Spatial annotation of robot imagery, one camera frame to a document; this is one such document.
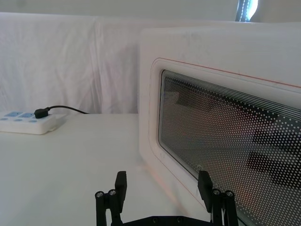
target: white cloth backdrop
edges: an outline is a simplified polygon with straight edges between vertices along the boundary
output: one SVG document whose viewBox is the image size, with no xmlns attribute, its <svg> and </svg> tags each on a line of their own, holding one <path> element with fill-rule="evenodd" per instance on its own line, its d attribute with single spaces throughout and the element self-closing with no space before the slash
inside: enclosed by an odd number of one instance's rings
<svg viewBox="0 0 301 226">
<path fill-rule="evenodd" d="M 0 111 L 137 113 L 141 30 L 198 24 L 0 13 Z"/>
</svg>

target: tabletop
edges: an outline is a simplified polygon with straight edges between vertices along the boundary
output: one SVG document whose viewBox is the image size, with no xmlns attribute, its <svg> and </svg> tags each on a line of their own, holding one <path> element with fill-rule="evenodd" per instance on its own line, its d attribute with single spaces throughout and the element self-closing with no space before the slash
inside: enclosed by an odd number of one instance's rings
<svg viewBox="0 0 301 226">
<path fill-rule="evenodd" d="M 137 114 L 70 115 L 60 122 L 45 135 L 0 132 L 1 226 L 95 226 L 94 195 L 113 189 L 122 170 L 123 222 L 161 215 L 209 220 L 189 192 L 174 194 L 142 160 Z"/>
</svg>

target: white power strip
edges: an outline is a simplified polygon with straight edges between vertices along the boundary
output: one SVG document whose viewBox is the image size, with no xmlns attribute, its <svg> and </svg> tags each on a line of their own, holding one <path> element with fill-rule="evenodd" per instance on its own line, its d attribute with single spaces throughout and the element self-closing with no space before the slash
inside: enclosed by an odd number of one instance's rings
<svg viewBox="0 0 301 226">
<path fill-rule="evenodd" d="M 17 111 L 0 113 L 0 132 L 44 134 L 55 127 L 54 115 L 36 119 L 34 113 Z"/>
</svg>

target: cable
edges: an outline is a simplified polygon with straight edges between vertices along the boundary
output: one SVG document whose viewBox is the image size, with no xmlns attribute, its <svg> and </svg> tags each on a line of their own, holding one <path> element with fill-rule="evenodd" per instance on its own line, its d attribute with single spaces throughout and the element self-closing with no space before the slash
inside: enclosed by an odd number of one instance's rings
<svg viewBox="0 0 301 226">
<path fill-rule="evenodd" d="M 53 108 L 67 108 L 67 109 L 70 109 L 70 110 L 73 110 L 73 111 L 76 111 L 76 112 L 79 112 L 79 113 L 82 113 L 82 114 L 89 114 L 87 112 L 82 112 L 81 110 L 75 109 L 73 107 L 68 107 L 68 106 L 64 106 L 64 105 L 55 105 L 55 106 L 51 106 L 51 107 L 46 107 L 46 108 L 41 108 L 41 109 L 35 110 L 34 111 L 34 116 L 37 119 L 41 119 L 41 118 L 47 117 L 48 116 L 48 112 L 51 109 L 53 109 Z"/>
<path fill-rule="evenodd" d="M 48 110 L 51 110 L 53 108 L 67 108 L 67 109 L 74 110 L 74 111 L 82 113 L 82 114 L 89 114 L 87 112 L 82 112 L 81 110 L 75 109 L 73 107 L 64 106 L 64 105 L 55 105 L 55 106 L 47 107 Z"/>
</svg>

